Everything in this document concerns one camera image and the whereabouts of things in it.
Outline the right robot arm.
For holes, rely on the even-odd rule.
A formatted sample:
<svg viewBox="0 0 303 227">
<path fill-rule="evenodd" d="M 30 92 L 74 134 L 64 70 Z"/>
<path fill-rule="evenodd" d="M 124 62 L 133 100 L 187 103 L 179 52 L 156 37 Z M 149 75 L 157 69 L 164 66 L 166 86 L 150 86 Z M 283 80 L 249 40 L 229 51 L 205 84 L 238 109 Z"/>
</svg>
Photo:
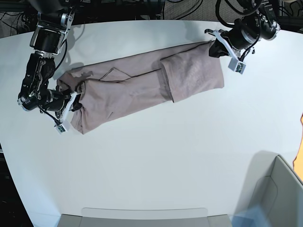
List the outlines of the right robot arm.
<svg viewBox="0 0 303 227">
<path fill-rule="evenodd" d="M 25 77 L 18 94 L 18 104 L 26 111 L 38 108 L 40 112 L 54 112 L 58 120 L 71 99 L 69 90 L 49 89 L 49 79 L 60 67 L 54 58 L 67 47 L 67 36 L 71 28 L 79 0 L 31 0 L 37 10 L 38 22 L 31 38 L 34 53 L 27 63 Z"/>
</svg>

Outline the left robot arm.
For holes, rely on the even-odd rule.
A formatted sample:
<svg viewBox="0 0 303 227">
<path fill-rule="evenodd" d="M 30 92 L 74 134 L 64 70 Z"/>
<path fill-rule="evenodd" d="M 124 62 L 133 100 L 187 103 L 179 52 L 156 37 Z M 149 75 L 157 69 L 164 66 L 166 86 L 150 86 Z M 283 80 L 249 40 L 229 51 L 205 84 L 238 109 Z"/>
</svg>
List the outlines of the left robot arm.
<svg viewBox="0 0 303 227">
<path fill-rule="evenodd" d="M 226 4 L 241 16 L 234 24 L 229 24 L 220 16 L 221 1 L 216 2 L 215 15 L 219 22 L 230 30 L 218 30 L 219 37 L 211 47 L 209 56 L 231 56 L 228 51 L 231 48 L 236 58 L 243 61 L 260 39 L 273 40 L 280 30 L 273 6 L 268 0 L 239 0 L 238 3 L 243 11 L 237 10 L 226 1 Z"/>
</svg>

